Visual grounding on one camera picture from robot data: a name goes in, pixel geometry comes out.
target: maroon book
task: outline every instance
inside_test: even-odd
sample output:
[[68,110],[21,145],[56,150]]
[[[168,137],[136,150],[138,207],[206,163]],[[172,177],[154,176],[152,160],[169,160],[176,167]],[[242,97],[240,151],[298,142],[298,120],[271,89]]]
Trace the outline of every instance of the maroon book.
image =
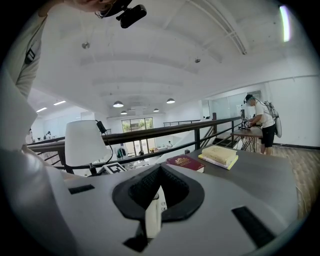
[[193,158],[191,158],[185,154],[181,154],[181,155],[177,155],[172,158],[168,158],[165,161],[165,163],[168,165],[174,165],[174,166],[188,168],[190,170],[197,171],[199,173],[203,173],[204,169],[205,169],[205,166],[202,163],[198,162],[197,160],[194,160]]

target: floor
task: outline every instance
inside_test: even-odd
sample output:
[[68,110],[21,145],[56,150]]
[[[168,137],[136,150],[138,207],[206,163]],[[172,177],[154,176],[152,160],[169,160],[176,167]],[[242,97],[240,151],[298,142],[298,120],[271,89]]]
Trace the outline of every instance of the floor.
[[287,158],[295,176],[298,196],[298,217],[310,212],[320,191],[320,150],[273,146],[273,156]]

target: black velcro strip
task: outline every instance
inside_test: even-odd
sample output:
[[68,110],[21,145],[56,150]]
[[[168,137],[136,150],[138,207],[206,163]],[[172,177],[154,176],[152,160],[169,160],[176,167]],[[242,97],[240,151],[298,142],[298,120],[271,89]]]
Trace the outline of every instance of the black velcro strip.
[[246,206],[235,208],[232,212],[258,248],[275,238],[274,234]]
[[77,194],[77,193],[81,193],[81,192],[85,192],[88,190],[93,190],[95,187],[90,185],[84,185],[84,186],[77,186],[77,187],[71,187],[69,188],[70,194]]

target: linear ceiling light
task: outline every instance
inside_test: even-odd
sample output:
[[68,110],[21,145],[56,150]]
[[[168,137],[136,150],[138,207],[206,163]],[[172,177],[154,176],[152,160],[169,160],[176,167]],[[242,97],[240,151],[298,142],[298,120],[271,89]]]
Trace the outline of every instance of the linear ceiling light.
[[282,16],[283,23],[283,41],[288,42],[290,40],[290,25],[289,25],[289,15],[287,7],[280,6],[280,12]]
[[36,112],[41,112],[42,110],[46,110],[47,108],[46,107],[43,107],[43,108],[40,108],[39,110],[37,110]]
[[113,106],[115,108],[122,108],[124,104],[121,101],[117,100],[115,103],[113,103]]
[[65,103],[66,101],[65,100],[63,100],[63,101],[59,101],[59,102],[57,102],[57,103],[54,103],[53,105],[60,105],[60,104],[62,104],[62,103]]
[[173,99],[173,98],[169,98],[166,103],[168,104],[172,104],[172,103],[175,103],[176,101]]

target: black shorts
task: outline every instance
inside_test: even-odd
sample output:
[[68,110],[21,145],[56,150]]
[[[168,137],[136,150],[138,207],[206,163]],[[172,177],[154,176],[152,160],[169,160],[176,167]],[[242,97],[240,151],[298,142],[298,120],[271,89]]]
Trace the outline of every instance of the black shorts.
[[263,138],[261,143],[264,144],[266,148],[270,148],[274,144],[276,124],[269,126],[267,128],[262,128]]

